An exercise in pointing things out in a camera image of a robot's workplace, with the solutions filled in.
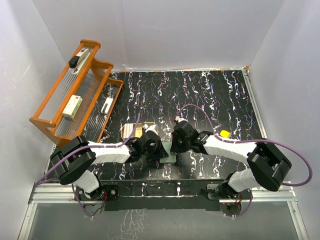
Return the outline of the tan oval wooden tray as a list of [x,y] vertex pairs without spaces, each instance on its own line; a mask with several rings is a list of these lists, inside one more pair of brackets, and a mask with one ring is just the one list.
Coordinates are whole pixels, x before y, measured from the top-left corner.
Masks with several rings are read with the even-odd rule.
[[[154,122],[138,123],[134,133],[132,134],[132,137],[133,138],[134,137],[140,138],[142,136],[142,134],[143,134],[143,129],[145,129],[144,128],[145,125],[151,126],[151,125],[156,125],[156,124]],[[121,129],[120,129],[121,138],[122,138],[122,140],[126,140],[126,139],[123,139],[123,137],[122,137],[122,128],[123,127],[121,127]]]

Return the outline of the mint green card holder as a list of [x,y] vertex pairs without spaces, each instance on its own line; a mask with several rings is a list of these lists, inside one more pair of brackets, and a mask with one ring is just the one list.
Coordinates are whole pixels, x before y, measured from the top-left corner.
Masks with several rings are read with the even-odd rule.
[[177,155],[174,153],[171,153],[171,146],[172,143],[171,142],[163,142],[162,143],[166,153],[168,154],[168,156],[162,157],[159,162],[161,164],[175,164],[177,161]]

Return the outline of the orange wooden shelf rack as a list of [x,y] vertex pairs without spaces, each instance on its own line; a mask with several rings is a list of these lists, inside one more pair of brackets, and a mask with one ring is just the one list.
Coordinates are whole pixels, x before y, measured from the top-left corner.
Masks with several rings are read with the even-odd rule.
[[38,110],[29,120],[61,147],[83,135],[98,143],[124,86],[113,64],[95,58],[101,44],[82,39]]

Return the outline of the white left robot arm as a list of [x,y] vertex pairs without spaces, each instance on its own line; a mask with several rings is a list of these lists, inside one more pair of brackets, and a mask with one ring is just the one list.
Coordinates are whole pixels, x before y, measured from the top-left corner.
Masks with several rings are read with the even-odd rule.
[[94,143],[83,135],[77,136],[62,147],[58,147],[50,156],[50,163],[61,185],[73,184],[82,189],[90,199],[97,200],[103,195],[103,185],[98,176],[89,171],[89,167],[101,163],[129,164],[141,158],[156,161],[167,158],[161,138],[152,130],[143,131],[140,137],[131,137],[118,145]]

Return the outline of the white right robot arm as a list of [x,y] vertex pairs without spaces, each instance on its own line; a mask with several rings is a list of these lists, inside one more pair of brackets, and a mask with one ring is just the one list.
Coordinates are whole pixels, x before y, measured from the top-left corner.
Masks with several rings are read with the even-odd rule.
[[178,120],[173,128],[170,151],[173,154],[193,151],[245,164],[247,169],[232,172],[215,188],[206,189],[208,194],[230,199],[257,187],[278,191],[292,167],[289,159],[273,143],[232,141],[210,131],[199,132],[185,119]]

